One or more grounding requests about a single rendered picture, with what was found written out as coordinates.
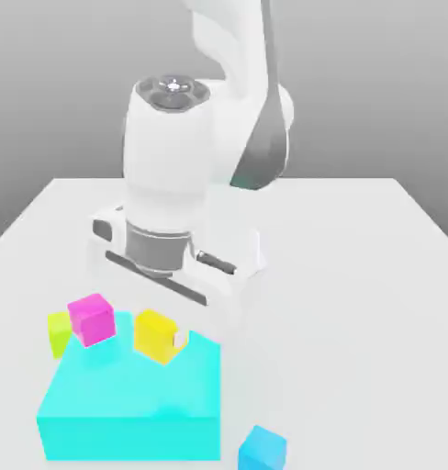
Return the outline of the small magenta cube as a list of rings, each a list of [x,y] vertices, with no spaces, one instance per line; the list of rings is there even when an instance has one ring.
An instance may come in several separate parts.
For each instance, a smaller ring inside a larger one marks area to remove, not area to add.
[[[116,335],[114,309],[100,294],[75,300],[67,308],[73,333],[85,348]]]

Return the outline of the small yellow cube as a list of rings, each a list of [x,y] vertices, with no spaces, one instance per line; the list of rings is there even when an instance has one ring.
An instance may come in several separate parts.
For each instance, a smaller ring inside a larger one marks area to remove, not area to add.
[[[174,333],[182,330],[177,323],[152,309],[134,320],[134,348],[153,361],[166,365],[183,349],[174,348]]]

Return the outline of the large cyan box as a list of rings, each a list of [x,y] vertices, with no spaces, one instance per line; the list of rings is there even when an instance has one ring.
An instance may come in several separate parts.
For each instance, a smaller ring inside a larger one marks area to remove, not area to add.
[[[221,357],[191,332],[166,365],[133,347],[133,317],[85,348],[71,338],[37,413],[49,461],[217,461]]]

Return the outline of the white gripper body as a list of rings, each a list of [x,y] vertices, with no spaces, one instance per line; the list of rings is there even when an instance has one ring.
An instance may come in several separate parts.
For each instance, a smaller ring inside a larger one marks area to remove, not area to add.
[[[95,280],[117,309],[155,308],[214,341],[240,323],[242,291],[265,267],[256,229],[90,229],[88,256]]]

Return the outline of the small lime cube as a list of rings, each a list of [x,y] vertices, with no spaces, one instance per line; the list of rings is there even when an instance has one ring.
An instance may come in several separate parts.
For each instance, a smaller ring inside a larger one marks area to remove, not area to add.
[[[61,359],[72,335],[72,324],[67,312],[48,316],[48,333],[54,359]]]

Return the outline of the small blue cube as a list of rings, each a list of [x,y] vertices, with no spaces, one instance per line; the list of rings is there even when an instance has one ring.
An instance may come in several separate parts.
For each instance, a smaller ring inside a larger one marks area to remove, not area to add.
[[[238,454],[238,470],[284,470],[287,440],[255,425]]]

